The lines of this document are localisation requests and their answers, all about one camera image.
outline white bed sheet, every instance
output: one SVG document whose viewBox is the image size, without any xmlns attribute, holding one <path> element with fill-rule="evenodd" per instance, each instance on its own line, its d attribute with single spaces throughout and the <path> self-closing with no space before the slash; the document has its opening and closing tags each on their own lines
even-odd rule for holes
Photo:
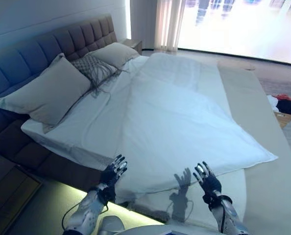
<svg viewBox="0 0 291 235">
<path fill-rule="evenodd" d="M 27 120 L 21 129 L 50 151 L 75 163 L 104 170 L 114 157 L 131 78 L 148 57 L 128 61 L 118 78 L 97 98 L 83 97 L 64 120 L 44 134 L 42 124 Z"/>
<path fill-rule="evenodd" d="M 140 56 L 127 62 L 123 69 L 129 73 L 122 72 L 116 80 L 103 87 L 111 96 L 101 93 L 98 98 L 93 99 L 91 95 L 87 95 L 73 107 L 60 125 L 47 134 L 43 133 L 41 123 L 31 119 L 22 125 L 22 130 L 36 142 L 60 156 L 81 165 L 103 170 L 117 150 L 120 124 L 124 116 L 125 99 L 129 94 L 131 78 L 147 59 L 148 57 Z M 201 94 L 213 99 L 229 116 L 231 115 L 216 66 L 201 64 L 198 87 Z M 233 198 L 242 219 L 246 206 L 244 170 L 224 174 L 220 179 L 223 193 Z M 137 203 L 149 210 L 164 209 L 165 203 L 161 203 L 162 200 L 170 203 L 167 196 L 176 191 L 171 189 L 148 194 L 138 199 Z M 216 222 L 202 201 L 199 186 L 196 184 L 190 186 L 187 196 L 194 202 L 193 211 L 187 222 L 215 227 Z"/>
</svg>

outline wall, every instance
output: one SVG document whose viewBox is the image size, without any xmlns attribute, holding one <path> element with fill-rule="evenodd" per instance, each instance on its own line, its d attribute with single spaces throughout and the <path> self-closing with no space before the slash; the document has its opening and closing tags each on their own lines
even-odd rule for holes
<svg viewBox="0 0 291 235">
<path fill-rule="evenodd" d="M 105 13 L 126 38 L 125 0 L 0 0 L 0 47 Z"/>
<path fill-rule="evenodd" d="M 130 0 L 131 38 L 154 48 L 157 0 Z"/>
</svg>

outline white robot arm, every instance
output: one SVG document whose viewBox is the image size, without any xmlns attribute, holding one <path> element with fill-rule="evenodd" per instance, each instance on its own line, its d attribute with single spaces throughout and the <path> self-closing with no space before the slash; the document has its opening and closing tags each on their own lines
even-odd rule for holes
<svg viewBox="0 0 291 235">
<path fill-rule="evenodd" d="M 209 205 L 218 223 L 218 231 L 227 235 L 250 235 L 248 229 L 239 220 L 230 197 L 221 194 L 222 186 L 209 166 L 203 162 L 195 167 L 194 173 L 204 190 L 203 201 Z"/>
<path fill-rule="evenodd" d="M 77 211 L 68 220 L 63 235 L 90 235 L 96 227 L 97 217 L 109 201 L 115 200 L 115 183 L 127 170 L 125 157 L 118 155 L 101 173 L 99 185 L 89 190 L 79 203 Z"/>
<path fill-rule="evenodd" d="M 64 228 L 63 235 L 90 235 L 94 231 L 97 217 L 103 207 L 108 201 L 115 199 L 115 183 L 127 170 L 127 162 L 123 162 L 124 159 L 125 157 L 118 155 L 102 172 L 100 184 L 90 190 L 79 203 L 77 211 L 70 217 L 67 227 Z M 221 184 L 208 165 L 203 162 L 203 165 L 198 164 L 195 170 L 197 173 L 194 173 L 194 176 L 205 192 L 203 200 L 209 205 L 218 223 L 218 231 L 226 235 L 250 235 L 248 229 L 240 222 L 232 200 L 221 194 Z M 197 231 L 195 234 L 210 233 Z"/>
</svg>

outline clothes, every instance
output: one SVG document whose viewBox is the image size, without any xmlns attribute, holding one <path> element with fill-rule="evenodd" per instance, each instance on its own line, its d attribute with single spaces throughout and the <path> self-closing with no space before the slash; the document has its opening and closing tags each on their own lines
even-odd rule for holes
<svg viewBox="0 0 291 235">
<path fill-rule="evenodd" d="M 291 100 L 291 97 L 289 97 L 286 94 L 278 94 L 274 96 L 275 98 L 277 98 L 278 100 Z"/>
<path fill-rule="evenodd" d="M 291 114 L 291 100 L 279 100 L 277 108 L 282 113 Z"/>
<path fill-rule="evenodd" d="M 267 95 L 267 99 L 268 99 L 270 105 L 272 106 L 272 110 L 275 112 L 279 112 L 278 108 L 276 107 L 277 103 L 278 103 L 278 99 L 271 96 L 270 94 Z"/>
</svg>

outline bed frame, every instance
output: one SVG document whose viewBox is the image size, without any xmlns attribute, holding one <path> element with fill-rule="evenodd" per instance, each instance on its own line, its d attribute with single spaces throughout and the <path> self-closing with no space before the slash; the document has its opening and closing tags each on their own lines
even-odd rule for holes
<svg viewBox="0 0 291 235">
<path fill-rule="evenodd" d="M 72 61 L 113 42 L 117 38 L 112 18 L 103 15 L 0 50 L 0 97 L 36 78 L 62 52 Z M 97 184 L 98 170 L 54 154 L 23 133 L 21 125 L 28 118 L 0 109 L 0 156 L 84 191 Z"/>
</svg>

